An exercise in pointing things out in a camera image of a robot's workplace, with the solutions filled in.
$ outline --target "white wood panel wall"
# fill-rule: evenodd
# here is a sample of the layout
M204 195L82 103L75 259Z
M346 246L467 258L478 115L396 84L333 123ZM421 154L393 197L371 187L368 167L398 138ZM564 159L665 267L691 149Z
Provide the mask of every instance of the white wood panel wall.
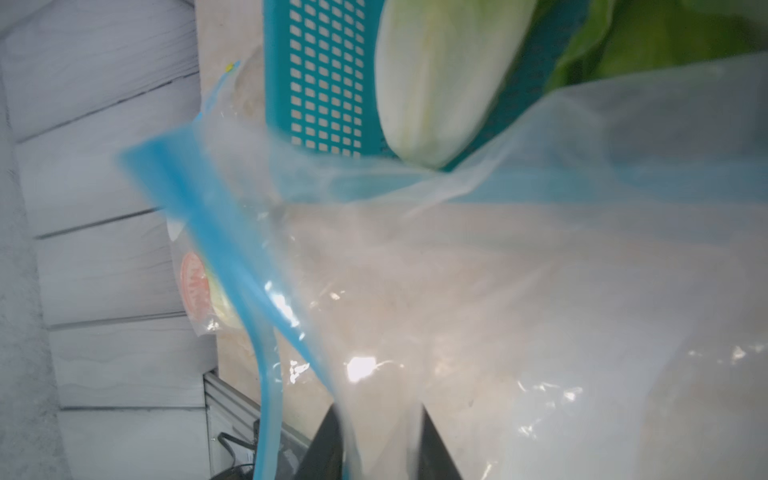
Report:
M160 213L38 240L37 250L49 326L184 311Z
M76 480L210 477L203 409L74 410L58 421Z
M200 372L216 366L215 339L189 319L96 325L51 332L62 407L205 406Z
M200 79L194 74L20 144L16 157L32 235L150 208L114 155L199 110Z
M16 140L197 71L194 10L178 0L57 0L0 46Z
M199 110L194 10L55 0L0 38L0 71L74 478L208 478L215 342L180 316L164 218L114 161Z

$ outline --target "clear plastic film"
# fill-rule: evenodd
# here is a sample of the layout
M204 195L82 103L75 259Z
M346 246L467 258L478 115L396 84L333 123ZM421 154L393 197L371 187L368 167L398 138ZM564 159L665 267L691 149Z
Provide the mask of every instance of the clear plastic film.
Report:
M226 105L125 158L319 374L351 478L413 474L422 404L465 480L755 478L766 73L565 88L450 173L308 154Z

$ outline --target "white cabbage stem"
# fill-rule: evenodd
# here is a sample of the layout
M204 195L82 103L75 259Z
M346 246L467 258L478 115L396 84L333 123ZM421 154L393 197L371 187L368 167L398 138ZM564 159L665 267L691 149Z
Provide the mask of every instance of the white cabbage stem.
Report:
M387 0L376 39L376 103L404 161L440 168L480 130L536 0Z

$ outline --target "red label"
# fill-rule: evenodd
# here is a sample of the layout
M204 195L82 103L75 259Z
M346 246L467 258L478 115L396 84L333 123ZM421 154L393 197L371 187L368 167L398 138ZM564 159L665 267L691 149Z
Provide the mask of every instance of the red label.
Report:
M190 319L202 322L210 312L210 287L203 261L192 252L181 262L181 299Z

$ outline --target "blue plastic basket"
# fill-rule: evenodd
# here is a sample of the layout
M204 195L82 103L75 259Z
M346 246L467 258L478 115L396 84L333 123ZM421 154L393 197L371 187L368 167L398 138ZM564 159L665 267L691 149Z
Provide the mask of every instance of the blue plastic basket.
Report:
M449 168L537 101L589 0L560 0L531 30L485 126ZM384 0L266 0L266 121L310 150L389 154L373 58Z

